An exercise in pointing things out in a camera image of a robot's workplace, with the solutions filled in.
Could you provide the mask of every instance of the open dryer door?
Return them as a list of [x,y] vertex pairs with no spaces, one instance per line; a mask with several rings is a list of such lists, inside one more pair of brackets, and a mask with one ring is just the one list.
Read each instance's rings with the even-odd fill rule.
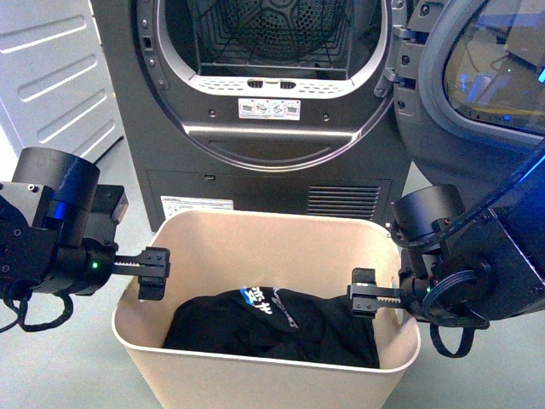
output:
[[394,103],[411,157],[468,205],[545,134],[545,3],[419,2],[400,47]]

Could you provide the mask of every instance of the white sticker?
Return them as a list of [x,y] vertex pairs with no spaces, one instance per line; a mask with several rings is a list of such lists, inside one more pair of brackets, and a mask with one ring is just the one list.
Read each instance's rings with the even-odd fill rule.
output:
[[301,117],[301,101],[238,98],[238,117],[298,121]]
[[183,211],[191,209],[220,209],[233,210],[232,200],[228,199],[202,199],[202,198],[178,198],[176,196],[161,196],[164,216],[170,219]]

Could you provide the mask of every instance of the beige plastic bin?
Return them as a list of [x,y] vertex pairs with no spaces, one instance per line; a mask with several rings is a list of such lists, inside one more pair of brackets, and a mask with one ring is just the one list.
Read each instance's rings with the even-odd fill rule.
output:
[[191,210],[160,228],[152,245],[171,252],[161,302],[139,302],[134,279],[113,330],[168,408],[380,408],[420,349],[414,319],[393,310],[374,320],[381,369],[161,349],[180,304],[240,287],[346,294],[356,267],[378,285],[397,277],[399,254],[371,222],[222,210]]

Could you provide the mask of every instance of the black t-shirt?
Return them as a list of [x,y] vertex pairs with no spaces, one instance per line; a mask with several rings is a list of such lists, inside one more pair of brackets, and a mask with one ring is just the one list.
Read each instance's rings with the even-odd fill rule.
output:
[[266,287],[184,302],[163,347],[379,368],[372,321],[355,317],[347,296]]

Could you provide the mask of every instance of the screw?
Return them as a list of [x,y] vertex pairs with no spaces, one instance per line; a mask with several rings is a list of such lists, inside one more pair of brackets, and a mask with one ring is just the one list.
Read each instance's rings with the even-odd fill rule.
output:
[[422,7],[420,7],[420,15],[425,17],[428,14],[429,14],[429,6],[427,4],[422,5]]
[[533,285],[531,288],[530,288],[530,294],[541,294],[543,292],[543,288],[540,288],[539,286],[537,285]]

